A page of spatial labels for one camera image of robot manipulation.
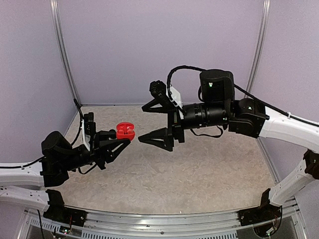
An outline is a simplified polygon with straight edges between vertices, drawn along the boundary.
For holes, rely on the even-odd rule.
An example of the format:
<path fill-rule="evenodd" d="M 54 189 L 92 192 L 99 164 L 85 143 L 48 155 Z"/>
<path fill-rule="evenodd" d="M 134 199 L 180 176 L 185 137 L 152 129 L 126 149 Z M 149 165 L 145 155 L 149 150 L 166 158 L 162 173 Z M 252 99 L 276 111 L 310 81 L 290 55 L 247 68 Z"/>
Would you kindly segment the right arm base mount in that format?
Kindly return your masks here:
<path fill-rule="evenodd" d="M 269 193 L 270 188 L 262 193 L 259 206 L 238 211 L 242 227 L 263 223 L 253 226 L 255 235 L 262 239 L 269 239 L 278 231 L 282 223 L 283 208 L 270 204 Z"/>

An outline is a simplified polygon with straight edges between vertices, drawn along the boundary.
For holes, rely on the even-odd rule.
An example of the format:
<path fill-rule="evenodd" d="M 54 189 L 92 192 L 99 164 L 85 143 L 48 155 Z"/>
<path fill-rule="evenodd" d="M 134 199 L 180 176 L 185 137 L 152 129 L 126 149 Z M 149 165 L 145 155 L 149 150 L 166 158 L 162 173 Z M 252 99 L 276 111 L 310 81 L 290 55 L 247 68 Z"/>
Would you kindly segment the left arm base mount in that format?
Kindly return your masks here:
<path fill-rule="evenodd" d="M 87 212 L 65 206 L 62 195 L 56 190 L 48 189 L 48 209 L 43 213 L 46 219 L 56 222 L 83 227 L 87 218 Z"/>

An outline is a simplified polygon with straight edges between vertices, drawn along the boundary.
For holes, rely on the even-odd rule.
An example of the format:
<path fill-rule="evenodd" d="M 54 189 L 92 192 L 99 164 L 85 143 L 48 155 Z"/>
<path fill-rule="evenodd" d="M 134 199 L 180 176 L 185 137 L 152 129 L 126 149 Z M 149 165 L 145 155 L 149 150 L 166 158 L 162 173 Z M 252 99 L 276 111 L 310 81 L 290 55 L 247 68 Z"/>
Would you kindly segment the red round charging case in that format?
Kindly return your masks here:
<path fill-rule="evenodd" d="M 116 138 L 132 141 L 135 137 L 135 126 L 130 122 L 121 122 L 116 126 Z"/>

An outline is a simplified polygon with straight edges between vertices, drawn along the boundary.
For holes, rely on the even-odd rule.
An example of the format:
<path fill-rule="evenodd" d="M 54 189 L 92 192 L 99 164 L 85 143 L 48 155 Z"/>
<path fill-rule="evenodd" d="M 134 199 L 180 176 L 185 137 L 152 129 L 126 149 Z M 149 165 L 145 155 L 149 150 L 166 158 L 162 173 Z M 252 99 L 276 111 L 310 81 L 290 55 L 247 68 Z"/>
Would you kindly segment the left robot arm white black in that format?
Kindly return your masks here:
<path fill-rule="evenodd" d="M 70 216 L 62 195 L 53 189 L 69 179 L 69 172 L 88 174 L 95 168 L 104 170 L 135 137 L 135 126 L 129 122 L 115 129 L 97 131 L 93 112 L 79 114 L 79 128 L 69 142 L 59 131 L 51 132 L 41 143 L 42 156 L 32 162 L 0 165 L 0 200 L 25 206 L 39 212 L 49 212 L 63 222 Z M 77 139 L 82 144 L 75 146 Z"/>

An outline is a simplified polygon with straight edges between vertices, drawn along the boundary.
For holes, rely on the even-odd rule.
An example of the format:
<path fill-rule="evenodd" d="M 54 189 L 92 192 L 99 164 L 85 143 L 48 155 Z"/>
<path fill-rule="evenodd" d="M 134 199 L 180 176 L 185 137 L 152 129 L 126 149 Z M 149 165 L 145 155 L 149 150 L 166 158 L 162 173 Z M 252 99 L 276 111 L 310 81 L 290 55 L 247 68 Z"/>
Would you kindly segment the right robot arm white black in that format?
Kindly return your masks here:
<path fill-rule="evenodd" d="M 167 114 L 167 127 L 139 136 L 142 143 L 172 151 L 174 141 L 184 142 L 185 130 L 216 126 L 221 132 L 230 131 L 252 138 L 272 138 L 306 149 L 303 159 L 286 178 L 262 194 L 255 217 L 265 221 L 275 208 L 319 177 L 319 125 L 279 108 L 250 93 L 235 99 L 238 86 L 233 74 L 220 69 L 199 72 L 200 103 L 182 103 L 181 95 L 171 84 L 172 74 L 166 82 L 153 81 L 150 94 L 153 99 L 142 107 L 144 112 Z"/>

